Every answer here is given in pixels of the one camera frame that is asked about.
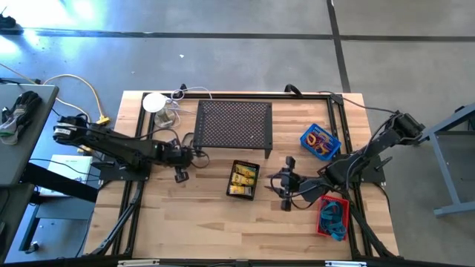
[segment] black mesh tray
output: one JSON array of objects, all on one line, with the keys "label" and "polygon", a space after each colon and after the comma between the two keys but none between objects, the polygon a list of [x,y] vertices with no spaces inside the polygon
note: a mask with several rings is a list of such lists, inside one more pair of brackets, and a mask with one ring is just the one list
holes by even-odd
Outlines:
[{"label": "black mesh tray", "polygon": [[272,103],[200,100],[193,144],[196,148],[272,150]]}]

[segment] white cable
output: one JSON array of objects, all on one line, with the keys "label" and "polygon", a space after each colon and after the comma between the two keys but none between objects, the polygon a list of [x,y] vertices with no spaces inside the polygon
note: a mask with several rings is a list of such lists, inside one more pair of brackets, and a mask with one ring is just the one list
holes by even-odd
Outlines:
[{"label": "white cable", "polygon": [[[205,87],[203,87],[203,86],[197,86],[197,87],[186,88],[186,89],[176,89],[176,90],[173,91],[173,93],[171,93],[170,99],[171,99],[172,101],[180,101],[181,99],[183,99],[183,98],[185,97],[185,91],[187,91],[187,90],[194,90],[194,89],[204,89],[204,90],[206,90],[206,91],[208,92],[208,94],[209,94],[209,98],[210,98],[210,99],[213,99],[213,96],[211,95],[211,91],[210,91],[208,88],[205,88]],[[182,95],[179,99],[174,99],[174,98],[173,98],[173,95],[176,94],[176,93],[178,93],[178,91],[181,92],[183,95]]]},{"label": "white cable", "polygon": [[[209,98],[210,99],[213,99],[213,96],[211,95],[211,91],[208,89],[208,88],[205,88],[203,86],[197,86],[197,87],[192,87],[192,88],[186,88],[186,89],[176,89],[174,90],[171,94],[170,94],[170,98],[167,98],[166,102],[169,103],[171,105],[171,108],[167,108],[168,110],[172,111],[173,114],[175,115],[175,120],[173,121],[173,125],[169,126],[168,128],[176,128],[180,125],[181,123],[181,117],[180,115],[178,114],[178,111],[183,111],[183,112],[188,112],[188,113],[191,113],[191,114],[196,114],[196,112],[194,111],[187,111],[187,110],[184,110],[180,107],[180,104],[178,104],[178,101],[180,101],[181,99],[183,99],[185,97],[185,91],[187,90],[194,90],[194,89],[204,89],[208,92],[209,94]],[[183,95],[178,98],[178,99],[174,99],[173,98],[173,95],[178,93],[178,92],[181,92]]]}]

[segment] wooden tabletop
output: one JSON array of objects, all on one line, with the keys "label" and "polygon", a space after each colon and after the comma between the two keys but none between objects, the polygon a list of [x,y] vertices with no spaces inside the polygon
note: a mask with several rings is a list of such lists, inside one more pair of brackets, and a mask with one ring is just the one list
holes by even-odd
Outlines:
[{"label": "wooden tabletop", "polygon": [[[125,91],[122,96],[115,131],[133,136],[140,110],[142,91]],[[345,97],[363,103],[360,93]],[[348,241],[337,242],[315,233],[318,205],[301,211],[280,210],[278,196],[264,188],[268,174],[285,165],[286,156],[296,159],[295,172],[315,176],[325,162],[320,161],[300,145],[299,138],[312,124],[330,130],[327,103],[321,100],[269,99],[272,101],[273,150],[264,159],[262,150],[204,148],[211,162],[207,168],[188,168],[190,180],[177,184],[174,169],[154,166],[145,190],[137,227],[134,257],[195,258],[195,259],[262,259],[262,260],[322,260],[350,259]],[[180,101],[182,109],[196,112],[197,100]],[[364,146],[370,138],[366,110],[345,103],[353,149]],[[180,112],[180,138],[194,131],[195,115]],[[145,116],[148,125],[149,116]],[[339,136],[341,122],[338,109],[335,117]],[[172,133],[159,132],[155,139],[170,140]],[[226,196],[226,186],[235,159],[259,164],[261,170],[254,201],[236,200]],[[89,229],[85,253],[93,251],[117,221],[124,182],[111,182],[97,197]],[[375,233],[394,254],[398,254],[390,213],[383,193],[374,185],[362,185],[367,221]],[[297,205],[305,205],[297,200]],[[128,236],[122,237],[122,249]],[[363,253],[361,231],[355,229],[358,247]]]}]

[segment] red basket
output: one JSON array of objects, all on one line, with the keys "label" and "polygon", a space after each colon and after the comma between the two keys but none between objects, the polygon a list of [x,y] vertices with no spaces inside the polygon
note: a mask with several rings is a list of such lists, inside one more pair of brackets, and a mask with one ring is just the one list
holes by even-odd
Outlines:
[{"label": "red basket", "polygon": [[325,233],[321,228],[320,228],[320,213],[321,213],[321,209],[323,208],[323,201],[324,200],[329,200],[329,201],[336,201],[336,202],[339,202],[341,204],[341,206],[343,207],[343,225],[344,227],[347,229],[347,234],[345,234],[345,236],[343,237],[343,240],[346,240],[347,239],[347,235],[348,235],[348,219],[349,219],[349,212],[350,212],[350,203],[348,202],[348,200],[343,200],[341,198],[337,198],[337,197],[331,197],[331,196],[322,196],[318,199],[318,215],[317,215],[317,234],[321,234],[321,235],[324,235],[325,237],[331,237],[331,235]]}]

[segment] concrete floor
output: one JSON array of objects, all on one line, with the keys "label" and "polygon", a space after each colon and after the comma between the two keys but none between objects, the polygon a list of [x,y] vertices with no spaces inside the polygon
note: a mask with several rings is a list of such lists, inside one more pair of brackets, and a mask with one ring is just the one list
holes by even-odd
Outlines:
[{"label": "concrete floor", "polygon": [[[475,3],[463,0],[334,0],[339,30],[347,35],[473,36]],[[23,27],[181,33],[331,34],[324,0],[140,0],[11,1],[5,15]],[[367,105],[411,113],[430,127],[475,100],[475,44],[450,42],[342,42],[352,92]],[[73,73],[92,83],[107,115],[115,119],[123,90],[171,90],[181,83],[210,90],[341,92],[333,41],[265,39],[138,39],[0,36],[1,62],[45,80]],[[0,69],[1,77],[12,77]],[[57,81],[59,95],[99,116],[94,98],[72,79]],[[73,114],[59,103],[55,109]],[[387,114],[368,112],[375,130]],[[50,138],[50,115],[35,157],[74,154]],[[413,260],[473,265],[475,213],[436,219],[433,208],[450,197],[429,145],[385,153],[396,239],[402,256]],[[29,219],[25,215],[22,227]],[[45,220],[30,255],[10,250],[7,261],[72,257],[82,237],[63,243],[71,228],[87,222]]]}]

